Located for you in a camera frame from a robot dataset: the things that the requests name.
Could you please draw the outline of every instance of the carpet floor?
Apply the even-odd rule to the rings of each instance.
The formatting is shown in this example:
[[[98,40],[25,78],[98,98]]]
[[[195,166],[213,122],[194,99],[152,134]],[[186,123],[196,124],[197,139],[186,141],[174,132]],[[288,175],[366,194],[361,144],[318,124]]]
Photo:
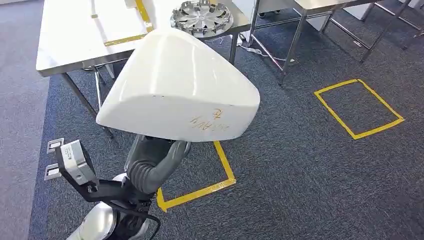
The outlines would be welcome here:
[[[397,1],[389,1],[397,7]],[[261,21],[286,18],[292,12]],[[408,10],[405,16],[413,18]],[[365,22],[344,11],[335,18],[367,41],[375,39],[390,15],[373,9]],[[296,23],[265,28],[257,37],[283,57]],[[269,58],[238,48],[235,66],[258,88],[261,103],[248,130],[221,142],[236,184],[163,212],[156,201],[151,214],[162,220],[162,240],[418,240],[424,238],[424,42],[403,51],[414,34],[397,21],[364,64],[364,52],[337,27],[326,35],[306,26],[282,87]],[[227,57],[229,38],[209,42]],[[122,65],[117,64],[119,72]],[[90,72],[70,75],[96,105]],[[315,91],[361,79],[405,121],[354,140],[329,113]],[[113,81],[107,79],[109,87]],[[394,121],[396,116],[360,82],[322,93],[322,98],[356,134]],[[93,203],[84,202],[63,179],[43,181],[49,140],[80,139],[97,175],[111,179],[123,172],[134,135],[112,130],[106,138],[59,76],[50,80],[41,156],[32,208],[30,240],[65,239]],[[195,143],[189,156],[162,186],[164,199],[226,179],[211,142]]]

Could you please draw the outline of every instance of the yellow tape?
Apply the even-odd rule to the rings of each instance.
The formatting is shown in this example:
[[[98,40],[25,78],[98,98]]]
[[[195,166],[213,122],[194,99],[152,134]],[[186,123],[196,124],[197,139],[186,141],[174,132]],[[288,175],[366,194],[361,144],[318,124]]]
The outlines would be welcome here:
[[[150,33],[151,31],[153,31],[153,25],[152,22],[150,22],[150,17],[147,13],[145,6],[143,5],[142,0],[135,0],[135,5],[137,5],[141,18],[145,22],[147,33]]]
[[[179,196],[177,198],[171,199],[169,201],[164,201],[164,195],[162,193],[162,189],[159,188],[157,190],[157,205],[159,208],[161,208],[165,213],[167,212],[167,209],[175,207],[177,205],[186,203],[188,201],[203,197],[205,195],[211,194],[213,192],[216,192],[218,190],[221,190],[223,188],[226,188],[228,186],[231,186],[236,183],[236,179],[234,177],[233,171],[230,168],[230,164],[228,163],[227,157],[225,156],[224,150],[221,146],[221,143],[219,141],[213,142],[216,152],[218,153],[219,159],[221,160],[222,166],[224,167],[225,173],[228,177],[227,180],[218,182],[212,186],[205,187],[203,189],[194,191],[192,193]]]
[[[386,106],[386,108],[388,108],[398,119],[397,120],[395,120],[395,121],[393,121],[393,122],[390,122],[390,123],[388,123],[388,124],[386,124],[386,125],[383,125],[383,126],[380,126],[380,127],[377,127],[377,128],[374,128],[374,129],[372,129],[372,130],[369,130],[369,131],[366,131],[366,132],[363,132],[363,133],[360,133],[360,134],[355,134],[343,121],[342,121],[342,119],[337,115],[337,113],[333,110],[333,109],[331,109],[331,107],[329,107],[328,106],[328,104],[324,101],[324,99],[320,96],[320,94],[321,93],[323,93],[323,92],[326,92],[326,91],[328,91],[328,90],[331,90],[331,89],[335,89],[335,88],[338,88],[338,87],[341,87],[341,86],[343,86],[343,85],[346,85],[346,84],[351,84],[351,83],[355,83],[355,82],[360,82],[360,83],[362,83],[363,85],[364,85],[364,87],[368,90],[368,91],[370,91],[384,106]],[[393,108],[391,108],[390,106],[389,106],[389,104],[386,102],[386,101],[384,101],[384,99],[381,97],[381,96],[379,96],[374,90],[372,90],[364,81],[362,81],[361,79],[352,79],[352,80],[349,80],[349,81],[344,81],[344,82],[340,82],[340,83],[337,83],[337,84],[334,84],[334,85],[331,85],[331,86],[328,86],[328,87],[326,87],[326,88],[323,88],[323,89],[321,89],[321,90],[318,90],[318,91],[315,91],[314,92],[314,94],[316,95],[316,97],[319,99],[319,101],[324,105],[324,107],[325,108],[327,108],[327,110],[330,112],[330,114],[340,123],[340,125],[344,128],[344,129],[346,129],[346,131],[350,134],[350,136],[352,136],[352,138],[353,139],[355,139],[355,140],[357,140],[357,139],[360,139],[360,138],[363,138],[363,137],[366,137],[366,136],[369,136],[369,135],[371,135],[371,134],[375,134],[375,133],[378,133],[378,132],[381,132],[381,131],[383,131],[383,130],[386,130],[386,129],[388,129],[388,128],[391,128],[391,127],[393,127],[393,126],[395,126],[395,125],[397,125],[397,124],[400,124],[401,122],[403,122],[405,119],[401,116],[401,115],[399,115],[397,112],[395,112],[395,110],[393,110]]]
[[[137,35],[137,36],[129,36],[126,38],[121,38],[121,39],[117,39],[117,40],[113,40],[113,41],[106,41],[104,42],[104,45],[106,47],[108,46],[112,46],[112,45],[116,45],[116,44],[122,44],[122,43],[127,43],[127,42],[131,42],[131,41],[135,41],[135,40],[140,40],[142,38],[144,38],[147,34],[142,34],[142,35]]]
[[[137,9],[140,12],[141,19],[143,19],[143,21],[144,21],[147,33],[141,34],[141,35],[136,35],[136,36],[129,36],[129,37],[116,39],[116,40],[112,40],[112,41],[107,41],[107,42],[104,43],[104,45],[106,47],[112,46],[112,45],[117,45],[117,44],[122,44],[122,43],[127,43],[127,42],[131,42],[131,41],[135,41],[135,40],[140,40],[140,39],[144,38],[148,33],[153,31],[153,25],[150,22],[149,15],[146,11],[145,6],[143,5],[142,0],[135,0],[135,4],[137,5]]]

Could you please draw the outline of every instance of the white curved panel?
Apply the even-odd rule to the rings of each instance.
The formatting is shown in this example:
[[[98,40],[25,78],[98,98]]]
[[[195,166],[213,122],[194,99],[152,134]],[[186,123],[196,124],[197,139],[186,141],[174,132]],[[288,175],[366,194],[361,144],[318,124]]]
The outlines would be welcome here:
[[[255,86],[218,53],[163,28],[140,41],[96,121],[158,138],[219,141],[239,137],[259,102]]]

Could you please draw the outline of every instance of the table leg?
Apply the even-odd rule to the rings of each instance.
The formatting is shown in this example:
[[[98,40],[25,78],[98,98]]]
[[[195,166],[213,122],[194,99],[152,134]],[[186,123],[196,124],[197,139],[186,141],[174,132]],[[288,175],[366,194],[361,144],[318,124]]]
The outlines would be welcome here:
[[[327,26],[329,25],[330,22],[330,18],[333,16],[335,10],[331,11],[330,15],[328,15],[327,17],[325,17],[325,21],[324,24],[322,25],[321,29],[319,30],[320,34],[323,34],[324,31],[326,30]]]
[[[94,75],[98,76],[98,79],[100,80],[101,84],[106,85],[105,80],[103,79],[102,75],[100,75],[99,68],[97,66],[92,66]]]
[[[229,51],[229,62],[234,65],[234,61],[236,59],[236,50],[237,50],[237,40],[239,38],[239,34],[235,33],[232,36],[231,40],[231,50]]]
[[[88,110],[88,112],[91,114],[91,116],[94,118],[94,120],[96,120],[96,116],[97,116],[96,110],[93,108],[93,106],[91,106],[91,104],[89,103],[89,101],[87,100],[87,98],[83,95],[83,93],[77,87],[77,85],[75,84],[75,82],[72,80],[71,76],[69,76],[69,74],[67,74],[66,72],[65,73],[61,73],[60,75],[65,80],[66,84],[68,84],[68,86],[70,87],[70,89],[72,89],[73,93],[79,98],[79,100],[81,101],[81,103]],[[109,138],[113,138],[114,137],[113,134],[112,134],[112,132],[109,130],[109,128],[104,127],[104,126],[101,126],[101,128],[103,129],[103,131],[106,133],[106,135]]]
[[[380,35],[377,37],[375,42],[372,44],[372,46],[369,48],[368,51],[363,55],[362,59],[360,60],[361,63],[363,63],[368,56],[376,49],[377,44],[383,39],[384,34],[389,30],[389,28],[392,26],[392,24],[399,18],[399,16],[402,14],[402,12],[405,10],[405,8],[408,6],[408,4],[411,2],[411,0],[406,0],[404,3],[402,3],[402,6],[400,6],[397,13],[394,15],[394,17],[390,20],[390,22],[387,24],[387,26],[384,28],[384,30],[380,33]]]
[[[102,77],[100,76],[100,72],[97,71],[97,69],[94,70],[94,80],[95,80],[95,90],[97,93],[97,104],[98,104],[98,110],[100,111],[100,107],[102,107],[103,104],[103,96],[102,96],[102,90],[100,89],[100,81]]]
[[[258,10],[259,10],[259,1],[260,0],[256,0],[256,3],[253,8],[252,22],[250,24],[250,35],[253,35],[255,33],[256,17],[258,16]],[[252,43],[253,43],[253,39],[249,37],[249,43],[247,46],[250,48],[252,46]]]
[[[301,36],[303,26],[306,22],[306,18],[306,15],[301,16],[299,24],[297,25],[296,33],[294,34],[293,41],[291,42],[290,48],[288,49],[287,57],[285,58],[287,60],[284,62],[284,66],[282,67],[283,79],[287,75],[287,68],[290,65],[290,59],[294,58],[296,46],[298,45],[299,37]]]
[[[105,66],[110,77],[114,80],[115,79],[114,64],[109,63],[109,64],[106,64]]]

